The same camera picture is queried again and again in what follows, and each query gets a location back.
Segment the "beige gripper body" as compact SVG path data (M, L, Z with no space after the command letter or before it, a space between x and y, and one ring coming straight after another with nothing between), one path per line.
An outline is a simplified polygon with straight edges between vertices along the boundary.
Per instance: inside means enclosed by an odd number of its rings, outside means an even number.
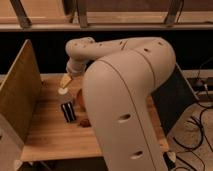
M69 59L66 65L66 71L71 77L81 76L86 69L87 60Z

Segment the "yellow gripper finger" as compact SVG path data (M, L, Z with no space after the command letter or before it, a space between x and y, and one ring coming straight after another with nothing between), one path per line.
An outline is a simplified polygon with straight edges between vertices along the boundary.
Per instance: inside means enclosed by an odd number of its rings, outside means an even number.
M60 87L66 88L71 81L72 81L72 78L70 77L70 75L64 74L61 78L61 81L60 81Z

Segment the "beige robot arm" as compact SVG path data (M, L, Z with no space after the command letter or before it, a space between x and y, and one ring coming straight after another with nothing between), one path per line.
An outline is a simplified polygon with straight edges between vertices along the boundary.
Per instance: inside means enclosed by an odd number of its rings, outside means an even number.
M86 112L109 171L168 171L146 98L174 71L172 46L160 37L66 43L61 85L82 76Z

